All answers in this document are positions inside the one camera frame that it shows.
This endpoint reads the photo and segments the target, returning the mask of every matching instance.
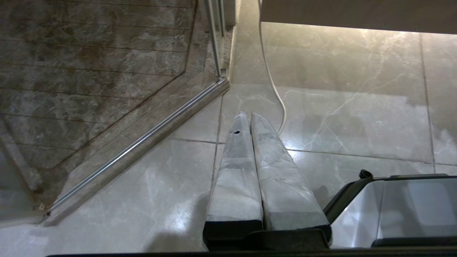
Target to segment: reflective floor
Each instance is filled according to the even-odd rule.
[[[207,198],[238,111],[279,126],[255,0],[241,1],[232,87],[59,226],[0,229],[5,256],[199,251]],[[367,169],[457,175],[457,36],[264,24],[288,111],[281,138],[324,207]]]

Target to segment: cable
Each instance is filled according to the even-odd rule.
[[[260,12],[262,10],[261,0],[258,0],[258,3],[259,3],[259,15],[260,15]],[[284,105],[284,102],[282,101],[281,97],[279,96],[275,83],[273,82],[273,77],[271,76],[271,72],[270,72],[270,66],[268,65],[268,61],[266,59],[265,47],[263,45],[263,38],[262,38],[262,22],[260,21],[260,17],[259,17],[259,33],[260,33],[260,46],[262,47],[263,60],[265,61],[266,71],[268,73],[268,77],[270,78],[271,88],[273,89],[273,92],[275,93],[275,96],[278,99],[278,101],[281,105],[281,108],[282,108],[282,121],[281,121],[281,126],[279,127],[279,130],[278,130],[278,135],[280,135],[282,132],[282,129],[284,128],[284,124],[286,123],[287,110],[286,110],[286,106]]]

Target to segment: shower enclosure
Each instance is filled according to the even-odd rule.
[[[223,0],[0,7],[0,226],[77,208],[228,87]]]

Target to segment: white power cord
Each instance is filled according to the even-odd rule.
[[[261,0],[258,0],[258,3],[259,3],[259,15],[260,15],[260,11],[262,10]],[[284,102],[282,101],[281,97],[279,96],[275,83],[273,82],[273,77],[271,76],[271,72],[270,72],[270,66],[268,65],[268,61],[266,60],[265,47],[263,45],[263,38],[262,38],[262,22],[260,21],[260,17],[259,17],[259,33],[260,33],[260,46],[262,47],[263,60],[265,61],[266,71],[268,73],[268,77],[270,78],[271,88],[273,89],[273,92],[275,93],[275,96],[278,99],[278,101],[281,105],[281,108],[282,108],[282,121],[281,121],[281,126],[279,127],[279,130],[278,130],[278,135],[280,135],[282,132],[282,129],[284,128],[284,124],[286,123],[287,110],[286,110],[286,106],[284,105]]]

